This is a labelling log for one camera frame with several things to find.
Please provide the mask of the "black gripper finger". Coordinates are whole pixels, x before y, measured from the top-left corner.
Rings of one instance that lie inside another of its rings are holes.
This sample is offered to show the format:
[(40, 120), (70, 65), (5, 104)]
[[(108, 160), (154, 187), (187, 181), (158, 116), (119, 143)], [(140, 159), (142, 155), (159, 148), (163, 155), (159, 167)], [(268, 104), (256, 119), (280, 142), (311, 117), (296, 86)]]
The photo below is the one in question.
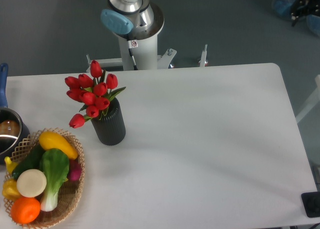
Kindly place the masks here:
[(295, 0), (290, 7), (291, 26), (294, 27), (301, 17), (305, 15), (307, 0)]

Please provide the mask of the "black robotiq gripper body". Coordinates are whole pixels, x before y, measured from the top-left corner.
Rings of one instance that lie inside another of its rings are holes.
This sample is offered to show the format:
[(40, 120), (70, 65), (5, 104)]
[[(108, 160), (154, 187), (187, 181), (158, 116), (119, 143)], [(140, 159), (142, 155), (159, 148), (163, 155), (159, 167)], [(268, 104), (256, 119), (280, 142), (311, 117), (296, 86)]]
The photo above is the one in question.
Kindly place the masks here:
[(299, 16), (320, 16), (320, 0), (300, 0)]

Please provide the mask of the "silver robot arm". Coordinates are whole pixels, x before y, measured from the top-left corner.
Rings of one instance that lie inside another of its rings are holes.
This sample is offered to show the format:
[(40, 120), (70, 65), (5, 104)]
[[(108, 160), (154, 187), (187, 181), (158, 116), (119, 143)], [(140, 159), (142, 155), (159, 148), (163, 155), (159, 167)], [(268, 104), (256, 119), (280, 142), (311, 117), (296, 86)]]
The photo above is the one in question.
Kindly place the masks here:
[[(320, 34), (320, 0), (272, 0), (271, 8), (282, 19), (290, 20), (292, 26), (305, 19), (309, 30)], [(127, 41), (152, 37), (164, 25), (162, 11), (150, 0), (108, 0), (100, 20)]]

